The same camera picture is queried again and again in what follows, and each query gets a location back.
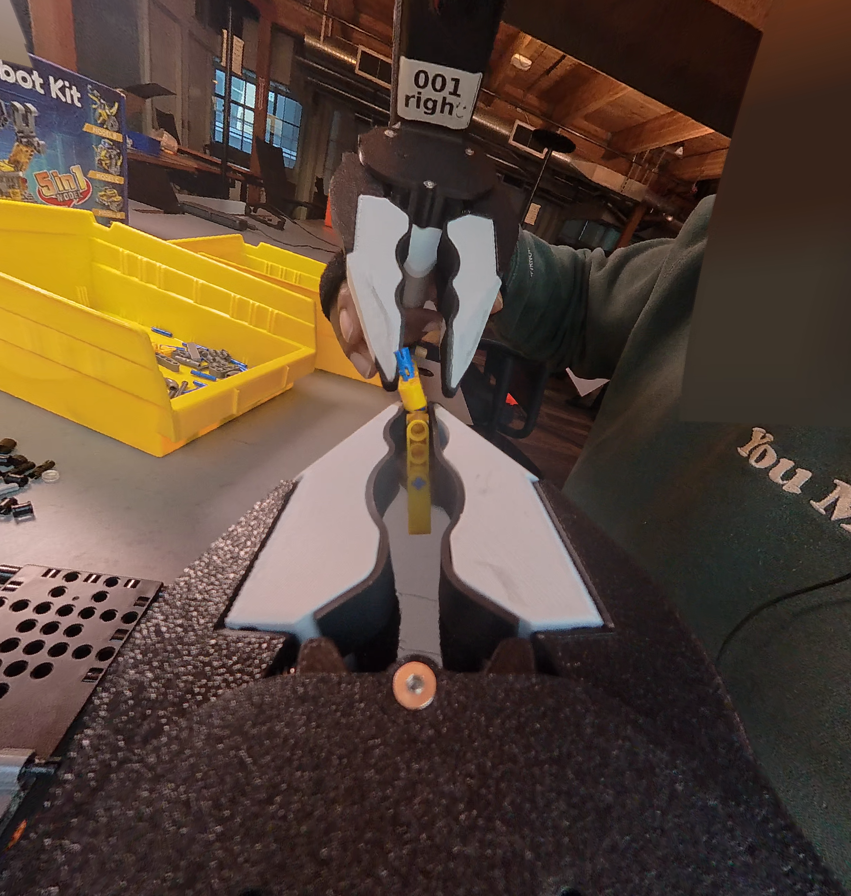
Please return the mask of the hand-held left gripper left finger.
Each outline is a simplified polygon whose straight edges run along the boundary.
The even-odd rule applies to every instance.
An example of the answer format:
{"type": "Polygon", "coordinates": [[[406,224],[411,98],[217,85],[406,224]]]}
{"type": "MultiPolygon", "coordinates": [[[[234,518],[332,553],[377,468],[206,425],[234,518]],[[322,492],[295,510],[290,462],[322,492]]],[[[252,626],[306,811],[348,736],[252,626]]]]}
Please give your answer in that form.
{"type": "Polygon", "coordinates": [[[240,581],[227,628],[326,637],[362,671],[394,662],[400,612],[383,517],[400,489],[405,424],[391,406],[302,472],[240,581]]]}

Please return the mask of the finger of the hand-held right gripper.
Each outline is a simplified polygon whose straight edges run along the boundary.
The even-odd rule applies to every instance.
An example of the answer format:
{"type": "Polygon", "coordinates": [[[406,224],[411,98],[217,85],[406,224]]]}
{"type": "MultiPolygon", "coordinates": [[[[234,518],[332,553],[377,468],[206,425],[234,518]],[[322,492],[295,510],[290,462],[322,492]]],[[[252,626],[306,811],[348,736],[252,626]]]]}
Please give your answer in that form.
{"type": "Polygon", "coordinates": [[[438,297],[445,322],[442,391],[452,397],[478,347],[500,287],[494,223],[466,214],[447,222],[438,248],[438,297]]]}
{"type": "Polygon", "coordinates": [[[385,197],[358,198],[346,275],[366,342],[388,389],[397,386],[396,352],[404,347],[403,263],[410,220],[385,197]]]}

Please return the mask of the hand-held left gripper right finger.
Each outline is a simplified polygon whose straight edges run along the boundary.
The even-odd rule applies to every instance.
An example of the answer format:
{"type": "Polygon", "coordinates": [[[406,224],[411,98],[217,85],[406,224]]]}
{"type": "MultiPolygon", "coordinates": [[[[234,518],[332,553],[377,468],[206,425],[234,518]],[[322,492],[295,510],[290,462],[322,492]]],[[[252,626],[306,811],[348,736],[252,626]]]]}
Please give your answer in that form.
{"type": "Polygon", "coordinates": [[[449,516],[442,536],[442,664],[480,671],[505,639],[600,629],[584,581],[537,478],[447,409],[434,405],[435,480],[449,516]]]}

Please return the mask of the yellow lego panel piece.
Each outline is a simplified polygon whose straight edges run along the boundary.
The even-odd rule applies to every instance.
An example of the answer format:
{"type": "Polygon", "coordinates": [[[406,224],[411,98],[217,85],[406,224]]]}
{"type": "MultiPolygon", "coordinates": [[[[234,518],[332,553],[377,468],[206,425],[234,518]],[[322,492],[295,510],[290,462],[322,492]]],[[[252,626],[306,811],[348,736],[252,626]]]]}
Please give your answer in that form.
{"type": "Polygon", "coordinates": [[[429,461],[414,462],[408,457],[408,533],[429,535],[431,533],[431,482],[429,461]]]}

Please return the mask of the yellow lego beam with pins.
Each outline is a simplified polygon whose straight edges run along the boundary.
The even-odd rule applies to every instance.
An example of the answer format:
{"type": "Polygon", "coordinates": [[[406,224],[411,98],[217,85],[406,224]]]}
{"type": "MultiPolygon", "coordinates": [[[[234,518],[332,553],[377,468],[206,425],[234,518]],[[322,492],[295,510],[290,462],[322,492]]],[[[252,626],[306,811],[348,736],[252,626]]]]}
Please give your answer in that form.
{"type": "Polygon", "coordinates": [[[413,355],[404,347],[395,352],[397,360],[397,390],[408,414],[427,414],[428,400],[413,355]]]}

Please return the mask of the black lego base block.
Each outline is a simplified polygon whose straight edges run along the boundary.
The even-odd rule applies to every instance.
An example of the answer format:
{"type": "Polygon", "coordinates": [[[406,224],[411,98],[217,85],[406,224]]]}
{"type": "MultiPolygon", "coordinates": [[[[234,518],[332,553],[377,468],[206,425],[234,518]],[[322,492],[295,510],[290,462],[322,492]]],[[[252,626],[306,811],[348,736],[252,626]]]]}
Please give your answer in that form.
{"type": "Polygon", "coordinates": [[[162,584],[55,566],[0,566],[0,834],[162,584]]]}

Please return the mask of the pile of small lego parts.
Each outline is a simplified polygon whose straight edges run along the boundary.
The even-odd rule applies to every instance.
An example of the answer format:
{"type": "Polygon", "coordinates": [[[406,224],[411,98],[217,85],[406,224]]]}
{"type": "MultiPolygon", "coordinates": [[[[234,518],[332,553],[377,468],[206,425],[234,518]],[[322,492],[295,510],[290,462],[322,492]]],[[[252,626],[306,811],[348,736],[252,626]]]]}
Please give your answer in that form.
{"type": "Polygon", "coordinates": [[[34,491],[37,484],[50,484],[61,474],[52,459],[31,461],[17,452],[17,442],[0,440],[0,520],[22,523],[35,519],[34,491]]]}

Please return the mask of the person's right hand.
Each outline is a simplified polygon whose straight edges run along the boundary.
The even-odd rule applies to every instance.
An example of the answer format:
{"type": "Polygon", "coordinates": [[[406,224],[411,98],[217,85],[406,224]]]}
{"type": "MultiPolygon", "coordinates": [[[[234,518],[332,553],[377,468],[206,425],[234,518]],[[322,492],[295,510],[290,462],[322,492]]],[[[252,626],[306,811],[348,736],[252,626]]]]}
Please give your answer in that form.
{"type": "Polygon", "coordinates": [[[346,279],[345,252],[339,250],[326,264],[319,279],[321,312],[329,322],[342,354],[356,375],[377,386],[382,380],[368,347],[362,324],[346,279]]]}

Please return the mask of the yellow storage bin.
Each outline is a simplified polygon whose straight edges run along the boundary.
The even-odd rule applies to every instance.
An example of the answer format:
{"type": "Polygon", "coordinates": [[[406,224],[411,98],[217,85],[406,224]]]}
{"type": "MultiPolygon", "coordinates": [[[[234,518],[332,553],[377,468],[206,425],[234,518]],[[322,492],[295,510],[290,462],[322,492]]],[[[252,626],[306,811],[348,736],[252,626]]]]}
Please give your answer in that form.
{"type": "Polygon", "coordinates": [[[366,379],[359,375],[342,353],[332,325],[322,313],[319,280],[325,263],[267,243],[250,245],[240,234],[175,239],[171,242],[310,299],[316,319],[316,369],[381,386],[378,376],[366,379]]]}
{"type": "Polygon", "coordinates": [[[156,457],[315,368],[312,300],[87,210],[0,200],[0,390],[156,457]],[[158,328],[246,369],[170,398],[158,328]]]}

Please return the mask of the heap of grey blue pieces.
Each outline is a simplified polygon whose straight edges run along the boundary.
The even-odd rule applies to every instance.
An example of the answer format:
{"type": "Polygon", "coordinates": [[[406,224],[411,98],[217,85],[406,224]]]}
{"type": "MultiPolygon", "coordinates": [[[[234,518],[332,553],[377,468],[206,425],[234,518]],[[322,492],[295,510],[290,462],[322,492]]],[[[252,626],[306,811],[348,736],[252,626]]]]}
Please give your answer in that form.
{"type": "Polygon", "coordinates": [[[249,366],[227,350],[209,349],[196,342],[183,342],[170,330],[149,329],[155,362],[162,371],[170,399],[182,397],[249,370],[249,366]]]}

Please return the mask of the factory window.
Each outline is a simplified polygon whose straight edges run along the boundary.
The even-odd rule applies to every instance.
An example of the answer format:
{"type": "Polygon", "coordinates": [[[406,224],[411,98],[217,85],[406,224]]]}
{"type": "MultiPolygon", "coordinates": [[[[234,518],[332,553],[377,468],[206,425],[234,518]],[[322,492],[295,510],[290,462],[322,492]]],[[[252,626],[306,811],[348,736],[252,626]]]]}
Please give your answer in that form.
{"type": "MultiPolygon", "coordinates": [[[[230,79],[230,101],[226,103],[226,74],[220,66],[215,68],[212,95],[213,123],[211,125],[212,147],[216,153],[224,133],[228,133],[231,152],[252,154],[254,138],[254,109],[256,106],[256,83],[249,73],[242,76],[233,74],[230,79]]],[[[287,93],[283,86],[271,82],[265,101],[265,141],[283,151],[285,166],[295,167],[302,126],[302,104],[287,93]]]]}

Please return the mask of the black earphone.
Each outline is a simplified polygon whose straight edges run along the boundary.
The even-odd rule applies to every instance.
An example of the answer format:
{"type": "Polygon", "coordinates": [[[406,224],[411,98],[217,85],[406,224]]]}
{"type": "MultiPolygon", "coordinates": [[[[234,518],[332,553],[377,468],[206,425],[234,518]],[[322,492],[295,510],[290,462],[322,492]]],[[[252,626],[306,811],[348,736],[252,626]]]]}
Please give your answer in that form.
{"type": "Polygon", "coordinates": [[[850,581],[850,580],[851,580],[851,572],[828,579],[828,580],[821,581],[816,584],[812,584],[812,585],[805,586],[802,588],[794,589],[789,592],[785,592],[783,594],[778,595],[777,597],[768,599],[768,600],[764,601],[763,603],[759,604],[753,610],[751,610],[749,613],[745,614],[741,619],[739,619],[739,621],[726,634],[726,636],[724,637],[722,644],[717,652],[717,655],[714,659],[714,664],[717,666],[720,663],[726,649],[733,642],[733,639],[736,637],[736,635],[738,633],[740,633],[745,628],[746,625],[748,625],[751,621],[753,621],[757,616],[759,616],[766,610],[772,609],[775,606],[777,606],[778,604],[788,601],[790,599],[795,599],[798,597],[805,596],[807,594],[811,594],[812,592],[820,590],[822,588],[832,588],[832,587],[835,587],[837,585],[840,585],[840,584],[842,584],[846,581],[850,581]]]}

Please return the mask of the blue printed kit box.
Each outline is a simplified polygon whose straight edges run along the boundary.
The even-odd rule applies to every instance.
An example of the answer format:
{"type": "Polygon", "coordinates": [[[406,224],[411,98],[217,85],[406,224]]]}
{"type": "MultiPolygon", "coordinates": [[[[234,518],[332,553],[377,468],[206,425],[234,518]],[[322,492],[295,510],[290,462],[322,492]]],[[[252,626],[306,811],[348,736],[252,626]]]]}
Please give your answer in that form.
{"type": "Polygon", "coordinates": [[[0,198],[126,222],[125,101],[36,56],[0,58],[0,198]]]}

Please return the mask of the metal air duct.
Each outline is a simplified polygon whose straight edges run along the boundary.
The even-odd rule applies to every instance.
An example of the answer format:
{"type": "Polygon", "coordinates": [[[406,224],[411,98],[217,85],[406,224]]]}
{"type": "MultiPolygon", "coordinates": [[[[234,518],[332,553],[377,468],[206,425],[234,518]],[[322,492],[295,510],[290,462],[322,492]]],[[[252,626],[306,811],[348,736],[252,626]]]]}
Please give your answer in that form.
{"type": "Polygon", "coordinates": [[[305,35],[303,55],[308,61],[326,64],[330,71],[354,75],[387,90],[391,88],[391,59],[375,51],[305,35]]]}

